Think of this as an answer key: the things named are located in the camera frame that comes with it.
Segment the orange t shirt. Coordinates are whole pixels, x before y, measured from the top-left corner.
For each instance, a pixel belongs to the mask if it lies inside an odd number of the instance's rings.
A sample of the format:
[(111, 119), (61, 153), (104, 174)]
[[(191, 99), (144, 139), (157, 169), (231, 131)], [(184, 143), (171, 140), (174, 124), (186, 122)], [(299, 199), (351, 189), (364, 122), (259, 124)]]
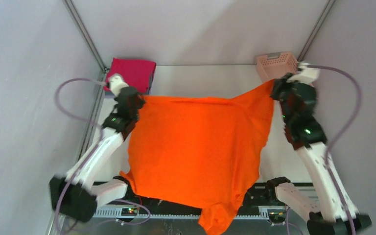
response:
[(201, 209), (205, 232), (224, 233), (259, 178), (273, 85), (234, 98), (146, 96), (120, 175), (139, 196)]

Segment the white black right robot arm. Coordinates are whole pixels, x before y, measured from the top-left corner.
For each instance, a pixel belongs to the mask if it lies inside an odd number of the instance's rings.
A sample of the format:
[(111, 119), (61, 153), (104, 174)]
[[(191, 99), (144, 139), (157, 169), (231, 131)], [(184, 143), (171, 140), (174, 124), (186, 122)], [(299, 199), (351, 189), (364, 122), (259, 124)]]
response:
[(286, 139), (304, 163), (319, 201), (302, 194), (286, 177), (269, 180), (265, 198), (272, 205), (286, 204), (311, 235), (355, 235), (371, 227), (371, 218), (353, 204), (326, 153), (327, 137), (313, 116), (316, 89), (292, 76), (275, 79), (270, 96), (280, 104)]

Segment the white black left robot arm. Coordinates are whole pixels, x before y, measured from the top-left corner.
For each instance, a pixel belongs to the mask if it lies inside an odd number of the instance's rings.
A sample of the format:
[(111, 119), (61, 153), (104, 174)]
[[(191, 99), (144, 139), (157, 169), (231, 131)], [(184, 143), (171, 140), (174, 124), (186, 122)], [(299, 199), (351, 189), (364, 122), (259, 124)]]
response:
[(134, 87), (123, 87), (114, 98), (115, 106), (100, 126), (101, 139), (96, 142), (65, 176), (54, 176), (49, 182), (51, 203), (57, 214), (88, 222), (100, 207), (118, 199), (133, 202), (135, 190), (118, 179), (94, 185), (95, 177), (133, 131), (144, 105)]

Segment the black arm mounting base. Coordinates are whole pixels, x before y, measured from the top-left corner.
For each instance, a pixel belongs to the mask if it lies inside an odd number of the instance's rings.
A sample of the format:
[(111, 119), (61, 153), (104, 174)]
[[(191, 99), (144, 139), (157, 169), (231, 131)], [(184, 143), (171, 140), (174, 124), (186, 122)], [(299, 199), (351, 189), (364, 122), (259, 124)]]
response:
[[(284, 204), (274, 200), (270, 200), (268, 193), (265, 189), (265, 183), (255, 183), (246, 192), (242, 206), (240, 207), (236, 218), (262, 218), (267, 216), (267, 212), (264, 210), (275, 210), (277, 207), (280, 210), (284, 207)], [(124, 197), (125, 201), (134, 203), (140, 203), (147, 207), (151, 212), (151, 218), (171, 218), (171, 219), (189, 219), (198, 218), (201, 209), (195, 207), (189, 207), (169, 201), (163, 201), (160, 199), (141, 197), (133, 193), (129, 188)], [(146, 218), (148, 213), (144, 209), (139, 209), (137, 216), (121, 216), (122, 208), (138, 208), (128, 203), (111, 202), (106, 206), (103, 206), (96, 210), (95, 218)]]

